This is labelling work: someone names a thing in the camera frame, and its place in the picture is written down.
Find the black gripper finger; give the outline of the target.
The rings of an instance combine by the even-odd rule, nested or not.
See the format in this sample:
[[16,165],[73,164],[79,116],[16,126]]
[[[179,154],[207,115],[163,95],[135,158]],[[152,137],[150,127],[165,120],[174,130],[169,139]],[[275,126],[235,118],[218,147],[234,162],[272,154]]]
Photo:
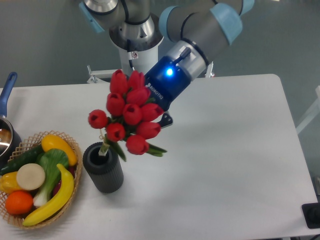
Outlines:
[[163,129],[172,126],[173,119],[168,112],[165,112],[157,123],[160,125],[160,128]]

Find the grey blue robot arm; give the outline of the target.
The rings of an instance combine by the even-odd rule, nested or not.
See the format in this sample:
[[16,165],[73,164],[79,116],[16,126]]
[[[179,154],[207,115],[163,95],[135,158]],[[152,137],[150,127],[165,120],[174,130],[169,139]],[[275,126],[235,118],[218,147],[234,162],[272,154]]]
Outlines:
[[241,16],[252,0],[197,0],[167,7],[160,16],[148,0],[82,0],[79,8],[98,33],[108,32],[121,68],[145,74],[145,85],[164,110],[160,126],[173,121],[170,104],[201,73],[211,76],[213,61],[242,32]]

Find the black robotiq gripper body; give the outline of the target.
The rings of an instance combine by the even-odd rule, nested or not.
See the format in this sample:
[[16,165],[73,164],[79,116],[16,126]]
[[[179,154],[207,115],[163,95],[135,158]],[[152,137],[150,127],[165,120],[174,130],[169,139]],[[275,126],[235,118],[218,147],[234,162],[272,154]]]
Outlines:
[[192,78],[170,57],[162,57],[145,75],[145,86],[151,97],[164,111],[190,85]]

